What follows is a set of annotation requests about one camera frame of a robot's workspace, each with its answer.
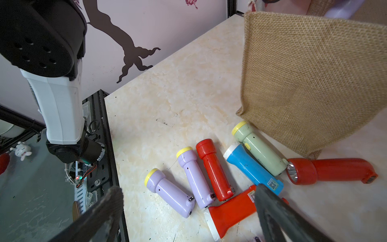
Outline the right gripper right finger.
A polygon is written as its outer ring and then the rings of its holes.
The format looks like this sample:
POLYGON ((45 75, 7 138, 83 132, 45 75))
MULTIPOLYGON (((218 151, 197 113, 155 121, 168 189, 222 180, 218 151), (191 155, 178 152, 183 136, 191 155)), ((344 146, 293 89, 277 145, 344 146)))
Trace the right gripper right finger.
POLYGON ((266 242, 331 242, 328 236, 306 221, 265 185, 255 192, 255 207, 266 242))

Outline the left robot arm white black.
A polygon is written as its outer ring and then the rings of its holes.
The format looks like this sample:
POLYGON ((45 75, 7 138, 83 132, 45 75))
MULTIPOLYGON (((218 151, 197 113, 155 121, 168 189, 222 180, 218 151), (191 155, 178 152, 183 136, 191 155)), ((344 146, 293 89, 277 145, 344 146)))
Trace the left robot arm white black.
POLYGON ((1 1, 1 55, 27 79, 46 124, 47 148, 64 163, 99 162, 80 97, 86 20, 73 1, 1 1))

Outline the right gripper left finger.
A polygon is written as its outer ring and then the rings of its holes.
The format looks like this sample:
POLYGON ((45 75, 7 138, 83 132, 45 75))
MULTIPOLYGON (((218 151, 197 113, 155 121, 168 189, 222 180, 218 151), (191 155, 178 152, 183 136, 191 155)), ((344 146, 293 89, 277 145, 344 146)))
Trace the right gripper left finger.
POLYGON ((123 209, 122 189, 111 187, 101 200, 50 241, 89 242, 98 236, 104 242, 114 242, 118 235, 123 209))

